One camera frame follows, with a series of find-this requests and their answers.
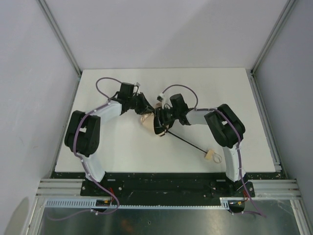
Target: white wall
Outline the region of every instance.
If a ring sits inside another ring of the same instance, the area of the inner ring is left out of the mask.
[[[0,234],[14,217],[11,235],[51,167],[77,77],[36,1],[2,0],[0,28]]]
[[[249,69],[286,2],[47,0],[81,69]]]
[[[282,161],[313,220],[313,1],[301,0],[257,71]]]

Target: metal beam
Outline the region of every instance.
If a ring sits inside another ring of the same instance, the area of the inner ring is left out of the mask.
[[[81,70],[79,69],[79,66],[73,56],[73,53],[71,52],[58,24],[56,23],[53,15],[52,15],[52,12],[51,10],[49,9],[47,3],[45,0],[36,0],[39,7],[41,8],[43,14],[45,15],[45,18],[46,20],[48,21],[49,25],[51,26],[52,28],[52,31],[54,32],[56,38],[58,39],[61,47],[63,48],[69,62],[71,63],[71,65],[73,66],[74,70],[76,71],[77,73],[77,76],[78,77],[81,77],[82,75],[82,72]]]
[[[256,71],[258,70],[260,64],[264,60],[265,56],[269,52],[271,46],[273,45],[274,41],[276,40],[278,34],[281,32],[282,28],[284,27],[287,19],[289,18],[292,10],[296,6],[296,4],[299,2],[299,0],[288,0],[283,11],[278,17],[278,20],[276,21],[274,28],[270,32],[260,54],[258,55],[257,60],[255,61],[251,71],[252,74],[254,75]]]

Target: white tabletop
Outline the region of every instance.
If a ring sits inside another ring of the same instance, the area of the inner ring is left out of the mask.
[[[169,85],[183,84],[199,97],[198,108],[217,107],[226,103],[246,127],[242,142],[243,167],[246,172],[274,172],[260,116],[253,98],[246,70],[242,68],[215,69],[118,69],[84,70],[72,112],[90,111],[106,102],[97,92],[95,82],[101,77],[114,77],[124,82],[141,84],[151,105]],[[103,80],[100,89],[109,96],[119,90],[114,81]],[[195,105],[193,94],[181,87],[173,87],[165,94],[181,93],[189,107]],[[213,149],[224,158],[222,148],[214,140],[206,125],[181,126],[177,121],[171,129],[196,146]],[[159,137],[147,131],[140,116],[133,110],[101,126],[102,141],[97,150],[101,164],[109,172],[224,172],[221,164],[204,159],[204,153],[167,134]],[[56,172],[83,172],[80,161],[68,147],[61,146]]]

